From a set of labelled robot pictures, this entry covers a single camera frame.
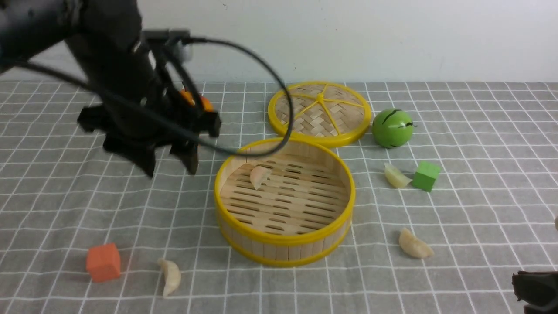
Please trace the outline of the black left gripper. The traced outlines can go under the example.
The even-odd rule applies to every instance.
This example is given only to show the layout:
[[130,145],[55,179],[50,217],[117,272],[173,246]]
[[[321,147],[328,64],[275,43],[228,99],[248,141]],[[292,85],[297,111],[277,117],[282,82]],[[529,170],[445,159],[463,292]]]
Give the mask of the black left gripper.
[[155,147],[171,145],[174,155],[194,176],[201,133],[221,133],[219,113],[178,90],[164,65],[88,65],[90,87],[102,102],[85,107],[78,124],[87,133],[102,131],[104,150],[116,154],[153,178]]

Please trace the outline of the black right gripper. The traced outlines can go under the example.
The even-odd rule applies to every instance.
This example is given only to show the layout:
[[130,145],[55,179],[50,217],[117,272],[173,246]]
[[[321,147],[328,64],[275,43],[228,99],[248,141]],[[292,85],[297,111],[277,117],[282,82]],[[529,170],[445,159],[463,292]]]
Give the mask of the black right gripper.
[[558,272],[521,270],[512,275],[512,286],[517,300],[526,302],[525,314],[558,312]]

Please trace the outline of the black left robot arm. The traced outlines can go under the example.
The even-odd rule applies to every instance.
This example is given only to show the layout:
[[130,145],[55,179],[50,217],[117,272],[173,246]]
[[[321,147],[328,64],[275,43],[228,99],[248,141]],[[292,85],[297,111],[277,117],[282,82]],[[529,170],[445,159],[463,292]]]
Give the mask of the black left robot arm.
[[[178,60],[190,42],[185,29],[142,28],[135,0],[3,0],[1,71],[64,42],[96,93],[112,92],[169,119],[195,135],[217,137],[221,120],[207,105],[173,87],[165,69],[167,50]],[[85,133],[104,133],[103,149],[153,177],[156,149],[170,146],[190,175],[198,168],[198,144],[183,140],[146,115],[100,97],[84,107],[77,123]]]

